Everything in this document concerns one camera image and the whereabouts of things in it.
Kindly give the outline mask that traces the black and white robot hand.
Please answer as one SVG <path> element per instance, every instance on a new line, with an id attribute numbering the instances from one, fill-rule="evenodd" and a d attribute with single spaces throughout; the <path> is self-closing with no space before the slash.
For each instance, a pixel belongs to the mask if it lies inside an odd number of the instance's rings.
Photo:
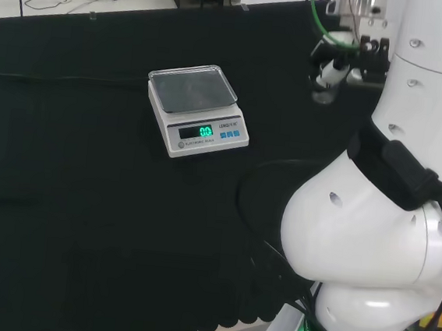
<path id="1" fill-rule="evenodd" d="M 362 35 L 355 40 L 349 32 L 332 34 L 351 47 L 341 47 L 327 36 L 316 44 L 309 57 L 309 82 L 315 100 L 331 103 L 344 83 L 381 88 L 390 68 L 389 39 Z"/>

